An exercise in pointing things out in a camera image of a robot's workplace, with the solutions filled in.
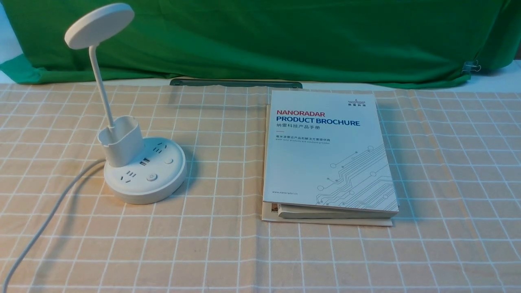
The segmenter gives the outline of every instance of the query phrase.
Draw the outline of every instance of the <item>power socket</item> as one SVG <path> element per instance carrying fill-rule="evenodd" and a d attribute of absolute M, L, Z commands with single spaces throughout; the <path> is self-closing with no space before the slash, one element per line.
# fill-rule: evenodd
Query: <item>power socket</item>
<path fill-rule="evenodd" d="M 144 138 L 145 147 L 129 164 L 105 164 L 105 181 L 114 196 L 130 204 L 149 204 L 169 197 L 187 176 L 186 158 L 175 142 Z"/>

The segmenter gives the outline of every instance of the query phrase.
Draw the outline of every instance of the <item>desk lamp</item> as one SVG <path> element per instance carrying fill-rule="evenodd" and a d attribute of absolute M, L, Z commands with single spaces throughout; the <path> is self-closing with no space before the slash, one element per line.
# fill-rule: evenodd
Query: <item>desk lamp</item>
<path fill-rule="evenodd" d="M 65 33 L 71 49 L 89 48 L 94 77 L 103 99 L 108 127 L 98 133 L 106 157 L 105 182 L 114 195 L 130 204 L 149 204 L 169 197 L 187 176 L 186 157 L 175 142 L 143 138 L 132 116 L 113 120 L 96 59 L 97 46 L 123 30 L 134 18 L 128 4 L 114 3 L 78 19 Z"/>

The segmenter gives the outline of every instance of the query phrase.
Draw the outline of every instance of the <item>binder clip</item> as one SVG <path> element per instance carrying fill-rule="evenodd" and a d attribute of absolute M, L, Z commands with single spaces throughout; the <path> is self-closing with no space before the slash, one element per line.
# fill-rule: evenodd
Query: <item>binder clip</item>
<path fill-rule="evenodd" d="M 461 72 L 470 73 L 472 71 L 478 72 L 481 70 L 481 65 L 478 65 L 478 60 L 474 61 L 467 61 L 465 64 L 463 64 L 463 69 Z"/>

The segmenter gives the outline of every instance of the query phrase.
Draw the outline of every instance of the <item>button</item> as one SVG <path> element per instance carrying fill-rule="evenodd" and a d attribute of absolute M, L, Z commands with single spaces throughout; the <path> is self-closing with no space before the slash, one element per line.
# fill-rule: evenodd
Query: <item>button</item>
<path fill-rule="evenodd" d="M 146 180 L 148 180 L 148 181 L 154 181 L 156 179 L 157 179 L 157 174 L 153 174 L 153 173 L 148 175 L 148 177 L 146 178 Z"/>

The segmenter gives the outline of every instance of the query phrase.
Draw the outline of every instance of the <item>green cloth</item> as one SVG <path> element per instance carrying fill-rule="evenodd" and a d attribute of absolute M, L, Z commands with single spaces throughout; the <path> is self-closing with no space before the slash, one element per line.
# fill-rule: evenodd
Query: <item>green cloth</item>
<path fill-rule="evenodd" d="M 17 83 L 92 81 L 68 27 L 107 0 L 3 0 L 23 55 Z M 521 39 L 510 0 L 127 0 L 131 24 L 97 49 L 102 77 L 366 82 L 456 86 L 465 62 L 509 64 Z"/>

